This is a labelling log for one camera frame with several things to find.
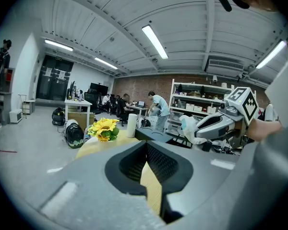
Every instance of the cable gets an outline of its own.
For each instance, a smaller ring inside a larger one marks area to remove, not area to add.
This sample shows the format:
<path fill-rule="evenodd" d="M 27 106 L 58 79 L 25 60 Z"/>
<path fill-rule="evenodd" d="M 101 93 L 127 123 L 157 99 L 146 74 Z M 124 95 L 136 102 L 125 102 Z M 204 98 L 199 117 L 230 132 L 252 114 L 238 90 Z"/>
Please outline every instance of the cable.
<path fill-rule="evenodd" d="M 60 134 L 63 134 L 64 130 L 62 130 L 62 132 L 59 132 L 59 126 L 57 126 L 57 130 L 58 130 L 58 133 Z"/>

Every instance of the white table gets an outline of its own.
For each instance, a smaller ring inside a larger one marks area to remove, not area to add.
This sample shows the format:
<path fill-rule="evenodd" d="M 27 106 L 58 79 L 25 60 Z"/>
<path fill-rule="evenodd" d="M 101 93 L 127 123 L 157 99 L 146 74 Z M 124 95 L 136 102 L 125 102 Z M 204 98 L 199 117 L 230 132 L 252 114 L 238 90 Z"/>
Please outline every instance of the white table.
<path fill-rule="evenodd" d="M 148 108 L 141 108 L 141 107 L 138 107 L 138 106 L 134 106 L 134 105 L 126 105 L 126 107 L 130 108 L 130 109 L 137 109 L 137 110 L 140 110 L 139 114 L 138 114 L 138 120 L 140 117 L 142 117 L 142 111 L 145 111 L 145 116 L 147 116 L 147 111 L 148 111 Z"/>
<path fill-rule="evenodd" d="M 90 125 L 90 108 L 91 103 L 88 101 L 74 101 L 74 100 L 65 100 L 65 120 L 68 120 L 68 106 L 86 106 L 87 107 L 87 113 L 86 113 L 86 126 Z"/>

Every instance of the air conditioning unit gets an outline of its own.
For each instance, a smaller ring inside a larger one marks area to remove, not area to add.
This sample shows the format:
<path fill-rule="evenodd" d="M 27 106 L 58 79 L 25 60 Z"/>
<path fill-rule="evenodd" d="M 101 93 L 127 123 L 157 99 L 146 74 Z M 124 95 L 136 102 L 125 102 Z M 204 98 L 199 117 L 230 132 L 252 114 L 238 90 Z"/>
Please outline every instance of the air conditioning unit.
<path fill-rule="evenodd" d="M 244 65 L 234 59 L 210 57 L 207 62 L 206 72 L 215 75 L 236 77 L 243 73 Z"/>

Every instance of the door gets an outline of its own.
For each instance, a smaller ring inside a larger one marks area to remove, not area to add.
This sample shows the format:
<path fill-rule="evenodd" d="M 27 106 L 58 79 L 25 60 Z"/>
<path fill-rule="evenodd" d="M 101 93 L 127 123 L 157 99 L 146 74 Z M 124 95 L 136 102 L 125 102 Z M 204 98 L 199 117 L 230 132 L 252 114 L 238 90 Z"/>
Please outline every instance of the door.
<path fill-rule="evenodd" d="M 64 101 L 73 63 L 45 56 L 37 84 L 37 98 Z"/>

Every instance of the desk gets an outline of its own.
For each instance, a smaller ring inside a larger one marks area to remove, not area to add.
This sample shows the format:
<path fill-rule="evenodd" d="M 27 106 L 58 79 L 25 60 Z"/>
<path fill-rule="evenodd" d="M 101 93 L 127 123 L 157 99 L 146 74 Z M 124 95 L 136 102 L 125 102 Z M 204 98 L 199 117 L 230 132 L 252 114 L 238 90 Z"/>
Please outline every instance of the desk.
<path fill-rule="evenodd" d="M 147 111 L 148 111 L 148 108 L 141 108 L 141 107 L 137 107 L 137 106 L 134 106 L 134 105 L 126 105 L 126 107 L 130 108 L 130 109 L 137 109 L 139 110 L 139 114 L 138 114 L 138 120 L 140 117 L 142 117 L 142 111 L 145 111 L 145 116 L 147 115 Z"/>
<path fill-rule="evenodd" d="M 118 137 L 115 141 L 111 142 L 99 142 L 96 137 L 89 139 L 83 146 L 79 149 L 76 159 L 83 157 L 85 155 L 101 152 L 107 149 L 114 149 L 117 146 L 125 145 L 131 142 L 138 141 L 136 138 L 126 137 L 126 130 L 120 130 Z M 145 164 L 142 170 L 142 177 L 140 181 L 141 185 L 145 186 L 147 189 L 147 202 L 153 211 L 159 215 L 161 207 L 161 184 L 157 180 L 155 174 L 149 167 L 148 163 Z"/>
<path fill-rule="evenodd" d="M 65 120 L 68 120 L 68 106 L 86 106 L 87 113 L 86 113 L 86 126 L 90 125 L 90 108 L 91 103 L 88 101 L 74 101 L 74 100 L 65 100 Z"/>

